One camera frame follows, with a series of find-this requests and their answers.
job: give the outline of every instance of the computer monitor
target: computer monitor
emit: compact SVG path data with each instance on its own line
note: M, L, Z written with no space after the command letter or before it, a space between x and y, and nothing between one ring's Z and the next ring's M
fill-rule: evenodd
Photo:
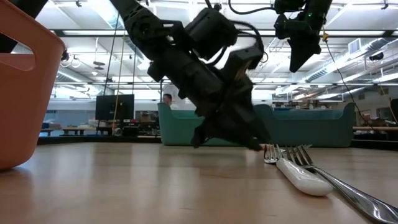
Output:
M97 96L95 106L95 119L113 120L116 107L116 95ZM134 94L119 95L117 120L134 119Z

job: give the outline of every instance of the silver utensil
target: silver utensil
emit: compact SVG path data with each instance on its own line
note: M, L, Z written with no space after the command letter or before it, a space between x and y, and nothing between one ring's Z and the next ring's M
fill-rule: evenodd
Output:
M302 145L304 149L310 148L312 145ZM266 164L275 164L279 158L282 158L282 153L285 152L285 149L279 148L279 146L273 144L266 144L266 148L264 149L264 162Z
M357 208L366 218L374 223L398 223L398 208L374 198L333 177L316 167L306 150L299 146L286 150L286 159L302 166L304 169L316 172L325 178L347 201Z

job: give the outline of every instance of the desk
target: desk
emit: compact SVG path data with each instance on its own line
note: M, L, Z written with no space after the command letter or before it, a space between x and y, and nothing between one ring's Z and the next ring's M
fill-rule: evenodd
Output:
M40 133L47 133L47 136L51 136L51 132L53 132L54 129L41 129Z
M87 128L74 128L74 127L69 127L69 128L63 128L63 134L68 136L70 131L74 131L75 135L84 135L85 131L96 131L97 128L91 128L91 127L87 127Z
M342 181L398 206L398 153L352 148L308 153ZM54 162L60 159L66 168ZM0 179L0 217L10 224L370 223L336 191L305 195L276 166L265 165L261 153L240 147L38 146L23 169L2 172Z
M373 127L375 131L398 131L398 127ZM371 127L353 127L354 131L373 131Z

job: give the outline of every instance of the teal couch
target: teal couch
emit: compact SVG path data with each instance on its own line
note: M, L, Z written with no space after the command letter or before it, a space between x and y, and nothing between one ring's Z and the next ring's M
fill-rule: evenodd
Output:
M190 146L195 127L199 126L203 118L199 118L194 111L171 110L169 105L158 103L160 136L166 146ZM210 139L204 146L236 146L222 140Z
M162 143L189 146L193 131L203 121L194 111L171 110L158 104ZM286 145L312 144L315 147L348 147L353 139L354 104L343 110L273 111L268 105L256 105L271 134L268 143ZM206 146L235 146L222 139L211 139Z
M273 144L349 147L353 139L354 103L342 110L273 111L268 105L254 109L269 129Z

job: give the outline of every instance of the orange plastic basket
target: orange plastic basket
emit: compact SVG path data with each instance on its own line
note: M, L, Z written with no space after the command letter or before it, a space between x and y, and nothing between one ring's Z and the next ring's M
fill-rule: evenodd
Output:
M52 87L65 50L63 42L8 0L0 0L0 33L33 54L0 54L0 170L33 155Z

